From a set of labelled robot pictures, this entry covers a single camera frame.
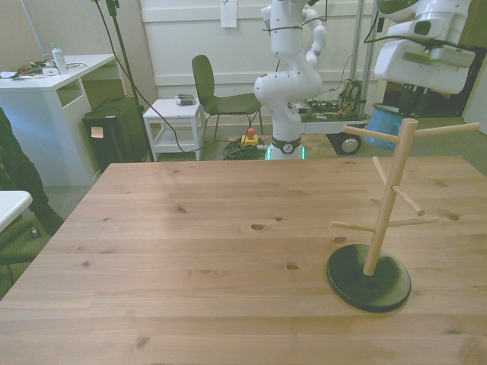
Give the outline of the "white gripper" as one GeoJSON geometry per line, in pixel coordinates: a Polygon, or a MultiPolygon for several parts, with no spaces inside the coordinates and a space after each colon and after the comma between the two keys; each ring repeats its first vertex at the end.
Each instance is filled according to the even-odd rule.
{"type": "Polygon", "coordinates": [[[428,104],[430,90],[458,94],[464,88],[473,51],[444,45],[432,50],[409,40],[386,43],[377,58],[374,75],[379,79],[405,85],[402,92],[402,114],[410,114],[414,104],[414,86],[423,87],[418,97],[418,115],[428,104]]]}

